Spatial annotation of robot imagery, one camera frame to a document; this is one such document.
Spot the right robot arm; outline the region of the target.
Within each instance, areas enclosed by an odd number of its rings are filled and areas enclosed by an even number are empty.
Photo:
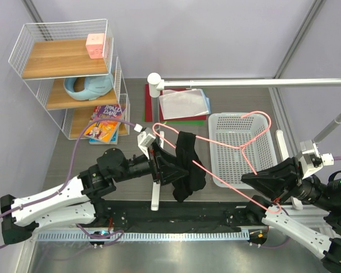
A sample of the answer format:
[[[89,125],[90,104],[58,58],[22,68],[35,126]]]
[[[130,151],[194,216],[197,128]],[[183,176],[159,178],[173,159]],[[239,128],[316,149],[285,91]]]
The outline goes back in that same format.
[[[329,272],[341,272],[341,170],[326,184],[308,175],[296,157],[242,175],[259,192],[245,211],[246,220],[268,225],[308,249]]]

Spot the black tank top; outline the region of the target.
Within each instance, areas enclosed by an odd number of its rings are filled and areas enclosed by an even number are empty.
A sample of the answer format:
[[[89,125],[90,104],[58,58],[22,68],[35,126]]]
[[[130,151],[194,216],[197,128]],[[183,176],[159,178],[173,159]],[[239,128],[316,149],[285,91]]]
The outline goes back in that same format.
[[[206,185],[206,172],[193,163],[195,161],[203,167],[194,147],[195,142],[195,134],[179,132],[176,142],[176,164],[188,171],[188,174],[172,183],[173,197],[177,202],[185,201],[193,192],[204,189]]]

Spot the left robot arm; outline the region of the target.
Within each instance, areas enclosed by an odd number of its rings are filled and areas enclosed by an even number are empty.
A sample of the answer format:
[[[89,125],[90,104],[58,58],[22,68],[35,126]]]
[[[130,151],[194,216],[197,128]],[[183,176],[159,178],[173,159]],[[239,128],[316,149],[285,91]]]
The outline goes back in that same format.
[[[13,245],[32,237],[34,231],[54,223],[55,213],[65,221],[66,208],[76,204],[88,205],[89,210],[73,213],[76,224],[94,223],[105,226],[110,213],[101,207],[102,197],[116,190],[116,183],[151,175],[160,185],[178,182],[190,176],[181,165],[180,156],[171,155],[153,143],[145,153],[127,159],[118,148],[106,150],[95,165],[70,176],[66,182],[32,196],[16,198],[4,195],[0,198],[1,234],[5,245]]]

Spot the pink wire hanger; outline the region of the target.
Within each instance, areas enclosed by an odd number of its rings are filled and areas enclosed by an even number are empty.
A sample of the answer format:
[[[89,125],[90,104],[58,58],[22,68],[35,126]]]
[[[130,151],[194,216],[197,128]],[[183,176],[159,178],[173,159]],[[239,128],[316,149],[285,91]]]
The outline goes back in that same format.
[[[229,145],[229,144],[225,144],[225,143],[222,143],[222,142],[217,142],[216,140],[211,140],[209,138],[205,138],[205,137],[202,137],[202,136],[199,136],[199,135],[196,135],[196,139],[199,139],[199,140],[203,140],[203,141],[206,141],[206,142],[209,142],[209,143],[212,143],[212,144],[216,144],[216,145],[219,145],[219,146],[223,146],[223,147],[227,147],[227,148],[231,148],[231,149],[234,149],[234,150],[239,150],[242,157],[244,158],[244,160],[246,161],[246,163],[248,164],[248,166],[250,167],[251,171],[253,174],[257,175],[257,172],[256,170],[254,169],[253,165],[251,164],[251,162],[249,161],[249,159],[246,157],[246,154],[245,154],[245,149],[250,145],[252,144],[253,142],[255,142],[259,137],[261,137],[262,135],[266,134],[269,129],[271,128],[271,125],[272,125],[272,120],[270,118],[270,116],[263,112],[263,111],[252,111],[252,112],[249,112],[247,114],[244,114],[242,115],[240,118],[247,118],[249,117],[250,115],[254,115],[254,114],[260,114],[260,115],[263,115],[266,120],[267,120],[267,127],[266,129],[264,129],[260,134],[257,134],[255,137],[253,137],[252,139],[246,141],[245,143],[239,145],[239,146],[232,146],[232,145]],[[163,124],[163,123],[160,123],[160,122],[156,122],[152,125],[152,132],[157,136],[159,137],[161,140],[163,140],[165,143],[169,144],[172,148],[176,149],[176,145],[175,144],[172,144],[170,141],[168,141],[164,136],[161,136],[160,133],[158,133],[156,131],[156,127],[157,126],[160,126],[160,127],[164,127],[166,129],[169,129],[171,131],[173,131],[174,133],[176,133],[177,135],[180,133],[179,131],[177,131],[176,129],[174,129],[173,127],[171,126],[168,126],[166,124]],[[192,161],[192,163],[197,166],[198,168],[200,168],[201,170],[205,171],[207,174],[209,174],[212,178],[216,178],[219,182],[221,182],[222,184],[226,185],[229,189],[233,190],[234,192],[236,192],[237,194],[245,197],[246,199],[248,199],[250,202],[254,203],[255,205],[259,206],[260,208],[264,209],[266,212],[268,213],[271,213],[271,214],[279,214],[282,212],[282,206],[279,204],[279,203],[276,203],[276,206],[277,206],[277,210],[270,210],[269,209],[269,206],[264,206],[264,205],[261,205],[261,203],[259,203],[258,201],[252,199],[251,197],[248,197],[246,194],[244,194],[243,192],[241,192],[240,190],[236,189],[235,187],[233,187],[232,185],[230,184],[227,184],[224,180],[222,180],[220,177],[218,177],[217,175],[215,175],[214,173],[212,173],[211,171],[209,171],[208,169],[206,169],[205,167],[201,166],[199,163],[197,163],[195,160]]]

